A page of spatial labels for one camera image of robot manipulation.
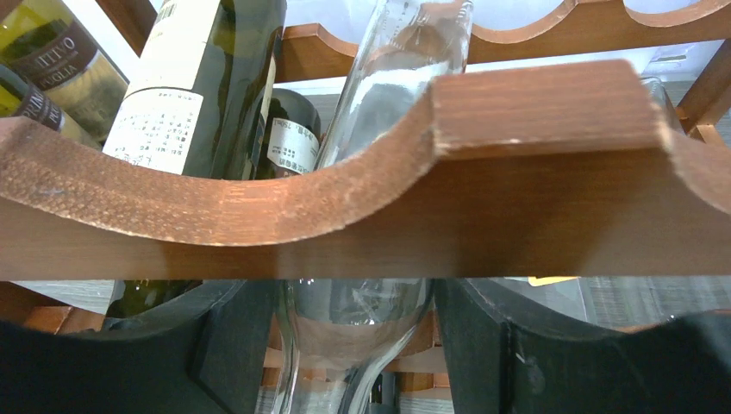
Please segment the brown wooden wine rack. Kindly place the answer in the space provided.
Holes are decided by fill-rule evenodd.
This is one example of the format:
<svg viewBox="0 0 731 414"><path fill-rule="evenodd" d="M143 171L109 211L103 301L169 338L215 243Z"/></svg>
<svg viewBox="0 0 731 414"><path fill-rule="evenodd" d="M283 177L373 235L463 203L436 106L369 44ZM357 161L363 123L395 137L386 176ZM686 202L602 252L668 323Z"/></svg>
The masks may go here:
<svg viewBox="0 0 731 414"><path fill-rule="evenodd" d="M287 179L155 172L4 118L1 325L102 331L116 280L727 275L729 2L562 1L476 27L469 60L717 38L684 135L623 60L439 77L374 146Z"/></svg>

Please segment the dark wine bottle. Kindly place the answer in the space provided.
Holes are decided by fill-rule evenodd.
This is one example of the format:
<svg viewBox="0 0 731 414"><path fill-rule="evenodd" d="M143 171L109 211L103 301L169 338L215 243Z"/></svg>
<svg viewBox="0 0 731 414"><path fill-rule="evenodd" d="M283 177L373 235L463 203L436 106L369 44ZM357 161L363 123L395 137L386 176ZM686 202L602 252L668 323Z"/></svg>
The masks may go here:
<svg viewBox="0 0 731 414"><path fill-rule="evenodd" d="M65 138L101 150L101 145L41 89L1 64L1 117L25 116Z"/></svg>
<svg viewBox="0 0 731 414"><path fill-rule="evenodd" d="M253 179L283 1L162 3L103 152L177 175Z"/></svg>
<svg viewBox="0 0 731 414"><path fill-rule="evenodd" d="M3 0L1 62L106 140L128 80L63 2Z"/></svg>
<svg viewBox="0 0 731 414"><path fill-rule="evenodd" d="M257 179L279 179L315 170L321 146L321 118L305 96L274 88Z"/></svg>

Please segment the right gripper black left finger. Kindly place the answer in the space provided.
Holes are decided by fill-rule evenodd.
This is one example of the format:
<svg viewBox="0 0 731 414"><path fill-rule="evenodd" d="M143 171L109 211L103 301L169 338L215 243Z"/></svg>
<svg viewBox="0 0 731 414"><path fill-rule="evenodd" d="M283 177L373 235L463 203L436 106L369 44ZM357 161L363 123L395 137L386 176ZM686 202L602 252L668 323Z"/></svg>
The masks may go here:
<svg viewBox="0 0 731 414"><path fill-rule="evenodd" d="M4 413L252 413L277 285L212 280L111 330L1 325Z"/></svg>

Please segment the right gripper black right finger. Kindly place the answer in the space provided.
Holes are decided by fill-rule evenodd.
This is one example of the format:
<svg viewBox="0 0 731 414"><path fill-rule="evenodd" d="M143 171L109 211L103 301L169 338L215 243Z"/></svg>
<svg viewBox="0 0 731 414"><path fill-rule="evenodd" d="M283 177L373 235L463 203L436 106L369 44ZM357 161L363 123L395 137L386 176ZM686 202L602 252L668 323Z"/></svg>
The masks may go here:
<svg viewBox="0 0 731 414"><path fill-rule="evenodd" d="M730 314L633 332L568 317L491 279L440 279L440 338L458 413L727 413Z"/></svg>

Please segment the clear square liquor bottle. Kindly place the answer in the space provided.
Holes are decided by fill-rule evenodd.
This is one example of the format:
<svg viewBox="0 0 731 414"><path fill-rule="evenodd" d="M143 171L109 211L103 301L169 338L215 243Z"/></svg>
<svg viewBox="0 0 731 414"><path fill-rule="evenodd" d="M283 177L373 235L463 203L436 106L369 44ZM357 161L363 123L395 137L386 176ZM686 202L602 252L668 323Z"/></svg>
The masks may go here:
<svg viewBox="0 0 731 414"><path fill-rule="evenodd" d="M660 107L669 127L684 135L684 129L679 121L675 107L669 98L662 81L656 77L641 78L640 82L646 87L653 100Z"/></svg>

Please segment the dark wine bottle back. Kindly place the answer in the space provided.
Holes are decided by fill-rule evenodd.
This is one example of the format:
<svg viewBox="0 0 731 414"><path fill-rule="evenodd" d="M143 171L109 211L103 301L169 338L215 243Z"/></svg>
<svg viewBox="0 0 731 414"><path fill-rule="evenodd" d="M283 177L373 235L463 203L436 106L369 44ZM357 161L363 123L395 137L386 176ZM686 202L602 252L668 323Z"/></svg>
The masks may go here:
<svg viewBox="0 0 731 414"><path fill-rule="evenodd" d="M101 150L101 145L41 89L1 64L1 117L25 116L65 138Z"/></svg>

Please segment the dark wine bottle front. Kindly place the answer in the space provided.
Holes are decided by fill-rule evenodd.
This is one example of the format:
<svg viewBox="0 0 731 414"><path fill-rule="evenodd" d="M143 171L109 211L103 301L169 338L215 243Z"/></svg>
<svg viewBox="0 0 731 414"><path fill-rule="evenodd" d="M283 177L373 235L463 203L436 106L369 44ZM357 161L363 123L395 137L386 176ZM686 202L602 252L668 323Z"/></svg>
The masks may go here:
<svg viewBox="0 0 731 414"><path fill-rule="evenodd" d="M321 118L305 96L274 88L257 179L279 179L315 170L321 146Z"/></svg>

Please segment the brown bottle gold cap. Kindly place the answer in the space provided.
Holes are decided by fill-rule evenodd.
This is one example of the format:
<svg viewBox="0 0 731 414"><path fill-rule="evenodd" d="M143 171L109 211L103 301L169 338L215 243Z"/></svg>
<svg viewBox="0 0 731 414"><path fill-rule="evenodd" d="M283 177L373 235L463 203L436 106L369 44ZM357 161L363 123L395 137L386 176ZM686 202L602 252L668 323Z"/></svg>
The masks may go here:
<svg viewBox="0 0 731 414"><path fill-rule="evenodd" d="M201 280L116 280L103 330L112 329L121 320L149 311L201 284Z"/></svg>

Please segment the tall slim clear bottle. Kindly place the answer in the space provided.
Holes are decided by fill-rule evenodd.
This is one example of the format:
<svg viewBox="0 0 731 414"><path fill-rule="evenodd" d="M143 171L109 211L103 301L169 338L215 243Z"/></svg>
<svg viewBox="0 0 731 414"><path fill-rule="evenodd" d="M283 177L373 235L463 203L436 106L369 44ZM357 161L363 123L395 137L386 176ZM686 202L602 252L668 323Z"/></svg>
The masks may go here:
<svg viewBox="0 0 731 414"><path fill-rule="evenodd" d="M470 1L381 1L338 101L316 169L367 148L415 104L435 77L465 70ZM277 311L283 367L276 413L363 413L384 368L414 335L433 282L291 279Z"/></svg>

